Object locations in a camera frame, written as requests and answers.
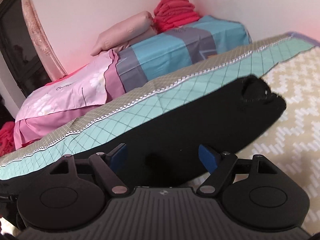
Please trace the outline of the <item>black pants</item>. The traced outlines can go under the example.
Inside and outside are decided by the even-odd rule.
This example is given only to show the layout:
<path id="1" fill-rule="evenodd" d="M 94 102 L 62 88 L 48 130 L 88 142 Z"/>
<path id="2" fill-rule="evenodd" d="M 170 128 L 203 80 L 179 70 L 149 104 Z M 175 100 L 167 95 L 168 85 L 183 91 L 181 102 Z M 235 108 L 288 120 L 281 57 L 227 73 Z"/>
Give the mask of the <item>black pants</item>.
<path id="1" fill-rule="evenodd" d="M 98 218 L 113 198 L 97 181 L 89 157 L 127 146 L 116 175 L 129 188 L 180 186 L 204 172 L 200 145 L 236 153 L 272 126 L 285 100 L 254 75 L 169 110 L 151 114 L 145 99 L 89 128 L 14 163 L 19 176 L 1 181 L 1 214 L 17 227 L 73 229 Z"/>

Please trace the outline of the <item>pink floral pillow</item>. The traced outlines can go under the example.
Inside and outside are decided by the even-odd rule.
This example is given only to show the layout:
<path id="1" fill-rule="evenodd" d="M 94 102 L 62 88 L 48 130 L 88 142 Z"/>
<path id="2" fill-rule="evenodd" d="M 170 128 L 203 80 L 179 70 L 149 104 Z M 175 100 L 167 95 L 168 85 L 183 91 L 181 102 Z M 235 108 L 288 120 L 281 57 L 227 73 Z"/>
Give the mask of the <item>pink floral pillow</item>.
<path id="1" fill-rule="evenodd" d="M 15 118 L 16 149 L 123 95 L 118 60 L 113 50 L 102 52 L 76 72 L 33 91 Z"/>

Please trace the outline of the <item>red bed sheet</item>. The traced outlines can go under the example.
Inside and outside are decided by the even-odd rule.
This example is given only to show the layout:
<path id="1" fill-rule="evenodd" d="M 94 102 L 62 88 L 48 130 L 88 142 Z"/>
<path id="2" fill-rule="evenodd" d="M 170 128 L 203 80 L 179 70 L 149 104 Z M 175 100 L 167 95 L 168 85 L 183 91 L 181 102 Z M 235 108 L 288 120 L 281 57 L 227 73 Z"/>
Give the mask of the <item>red bed sheet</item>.
<path id="1" fill-rule="evenodd" d="M 6 122 L 1 128 L 1 157 L 40 139 L 36 129 L 25 120 Z"/>

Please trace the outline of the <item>pink curtain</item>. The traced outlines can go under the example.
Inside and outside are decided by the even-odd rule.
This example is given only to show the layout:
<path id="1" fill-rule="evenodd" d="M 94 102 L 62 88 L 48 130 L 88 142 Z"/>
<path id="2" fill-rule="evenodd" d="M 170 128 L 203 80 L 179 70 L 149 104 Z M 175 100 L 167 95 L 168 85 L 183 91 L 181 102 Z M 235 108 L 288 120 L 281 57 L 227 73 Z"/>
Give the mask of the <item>pink curtain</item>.
<path id="1" fill-rule="evenodd" d="M 50 45 L 32 0 L 21 0 L 22 13 L 37 55 L 52 81 L 67 75 Z"/>

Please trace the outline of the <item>patterned quilt bedspread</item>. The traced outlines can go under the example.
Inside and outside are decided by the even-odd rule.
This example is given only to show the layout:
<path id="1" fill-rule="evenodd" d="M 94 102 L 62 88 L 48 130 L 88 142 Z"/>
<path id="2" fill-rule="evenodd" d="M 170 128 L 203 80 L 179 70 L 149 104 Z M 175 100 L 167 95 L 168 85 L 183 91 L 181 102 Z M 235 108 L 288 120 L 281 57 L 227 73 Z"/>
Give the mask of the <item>patterned quilt bedspread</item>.
<path id="1" fill-rule="evenodd" d="M 14 163 L 24 162 L 37 153 L 48 153 L 50 147 L 89 128 L 94 122 L 106 119 L 120 111 L 145 100 L 151 99 L 155 105 L 151 114 L 139 112 L 138 116 L 157 117 L 169 110 L 196 100 L 224 85 L 241 78 L 254 75 L 257 78 L 267 74 L 274 67 L 301 53 L 319 47 L 319 42 L 300 34 L 285 34 L 240 46 L 229 52 L 182 68 L 173 73 L 149 81 L 144 86 L 120 96 L 105 105 L 90 110 L 85 115 L 50 132 L 41 140 L 8 154 L 1 159 L 1 181 L 20 175 L 14 170 Z"/>

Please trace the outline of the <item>blue grey striped pillow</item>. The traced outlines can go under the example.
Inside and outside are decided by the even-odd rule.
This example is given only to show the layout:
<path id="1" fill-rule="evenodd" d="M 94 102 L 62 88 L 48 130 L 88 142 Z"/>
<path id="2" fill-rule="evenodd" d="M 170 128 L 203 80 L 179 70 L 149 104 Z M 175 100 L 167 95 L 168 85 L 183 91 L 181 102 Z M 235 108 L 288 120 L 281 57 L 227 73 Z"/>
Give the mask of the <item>blue grey striped pillow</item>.
<path id="1" fill-rule="evenodd" d="M 150 80 L 250 42 L 242 23 L 206 15 L 122 50 L 116 68 L 124 90 L 129 92 Z"/>

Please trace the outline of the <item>peach bolster pillow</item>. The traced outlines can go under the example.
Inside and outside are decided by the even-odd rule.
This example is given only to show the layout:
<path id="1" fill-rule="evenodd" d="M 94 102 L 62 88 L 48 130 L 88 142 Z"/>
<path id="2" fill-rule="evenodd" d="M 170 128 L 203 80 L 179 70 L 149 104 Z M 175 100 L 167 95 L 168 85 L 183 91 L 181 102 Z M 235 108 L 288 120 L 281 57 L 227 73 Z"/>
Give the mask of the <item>peach bolster pillow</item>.
<path id="1" fill-rule="evenodd" d="M 143 11 L 100 33 L 91 56 L 97 56 L 100 52 L 110 49 L 118 53 L 156 35 L 152 15 L 148 11 Z"/>

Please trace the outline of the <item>red knitted blanket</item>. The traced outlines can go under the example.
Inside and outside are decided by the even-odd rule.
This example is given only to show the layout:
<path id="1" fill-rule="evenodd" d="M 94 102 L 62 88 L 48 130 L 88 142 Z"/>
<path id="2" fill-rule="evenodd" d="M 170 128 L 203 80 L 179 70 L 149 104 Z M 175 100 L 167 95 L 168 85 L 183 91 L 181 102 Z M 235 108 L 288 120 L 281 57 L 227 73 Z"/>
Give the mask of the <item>red knitted blanket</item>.
<path id="1" fill-rule="evenodd" d="M 153 25 L 159 34 L 201 18 L 189 0 L 161 0 L 153 14 Z"/>

